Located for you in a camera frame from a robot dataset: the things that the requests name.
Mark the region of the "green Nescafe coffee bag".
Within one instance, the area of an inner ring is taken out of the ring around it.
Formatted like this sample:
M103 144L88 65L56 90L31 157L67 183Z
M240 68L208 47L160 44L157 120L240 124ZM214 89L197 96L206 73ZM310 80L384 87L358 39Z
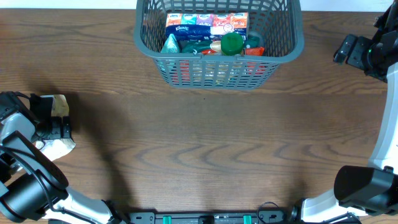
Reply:
M244 48L241 55L261 56L265 51L264 47L259 45L259 39L252 37L251 40L244 40ZM221 52L221 40L193 40L188 41L182 49L183 53L193 53L195 55L210 55L210 56L227 56ZM214 62L208 62L205 65L200 65L198 62L193 62L192 77L188 76L188 63L181 65L182 80L184 82L192 81L193 85L198 86L203 83L204 86L233 86L236 80L234 75L228 75L228 64L222 62L216 65Z

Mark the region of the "grey plastic basket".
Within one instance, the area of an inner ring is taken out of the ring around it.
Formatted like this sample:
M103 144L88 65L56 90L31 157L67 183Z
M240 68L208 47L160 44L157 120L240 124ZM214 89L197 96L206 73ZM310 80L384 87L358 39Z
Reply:
M168 13L246 12L248 33L265 48L261 56L163 53ZM138 1L134 41L151 57L165 82L178 88L252 90L263 85L283 63L304 48L299 1Z

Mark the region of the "teal wet wipes pack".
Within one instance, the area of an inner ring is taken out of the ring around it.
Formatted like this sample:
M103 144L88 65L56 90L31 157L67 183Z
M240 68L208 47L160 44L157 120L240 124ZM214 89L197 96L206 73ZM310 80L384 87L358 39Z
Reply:
M160 51L162 54L177 54L180 53L180 46L175 38L174 34L170 34L167 40L165 41L162 50ZM159 69L162 73L170 72L171 74L177 73L177 64L175 60L166 60L163 62L161 60L158 61Z

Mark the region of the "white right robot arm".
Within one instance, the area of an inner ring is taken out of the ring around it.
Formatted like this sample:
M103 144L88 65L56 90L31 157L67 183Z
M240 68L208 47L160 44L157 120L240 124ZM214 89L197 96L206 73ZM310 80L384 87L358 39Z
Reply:
M364 166L346 165L333 188L298 201L290 223L359 223L364 216L397 215L397 1L374 22L372 38L349 34L333 61L386 83L381 128Z

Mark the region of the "beige paper bag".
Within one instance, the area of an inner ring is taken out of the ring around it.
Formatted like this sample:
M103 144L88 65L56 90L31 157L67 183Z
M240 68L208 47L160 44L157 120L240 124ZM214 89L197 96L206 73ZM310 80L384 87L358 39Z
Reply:
M52 99L51 115L66 118L69 116L69 105L64 95L42 95L44 99ZM59 159L70 153L76 146L72 138L62 137L54 140L38 140L34 146L41 151L51 161Z

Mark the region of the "green lid jar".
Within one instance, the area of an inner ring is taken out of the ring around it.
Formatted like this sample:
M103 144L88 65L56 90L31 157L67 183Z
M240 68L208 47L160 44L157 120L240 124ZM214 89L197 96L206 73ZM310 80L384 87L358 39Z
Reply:
M237 33L228 33L221 38L221 52L223 55L234 56L241 54L244 48L244 40Z

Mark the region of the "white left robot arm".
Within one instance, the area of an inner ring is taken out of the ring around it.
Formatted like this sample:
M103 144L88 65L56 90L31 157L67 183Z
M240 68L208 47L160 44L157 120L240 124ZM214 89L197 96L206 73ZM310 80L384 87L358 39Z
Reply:
M1 93L1 213L9 220L49 223L129 223L110 201L91 199L69 186L53 163L74 148L63 95Z

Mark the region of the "Kleenex tissue multipack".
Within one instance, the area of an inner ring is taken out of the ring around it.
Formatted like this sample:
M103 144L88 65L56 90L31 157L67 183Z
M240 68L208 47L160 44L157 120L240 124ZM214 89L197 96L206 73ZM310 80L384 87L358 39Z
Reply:
M169 13L165 23L165 36L173 35L177 41L220 40L228 33L237 33L244 40L249 29L247 12L229 14Z

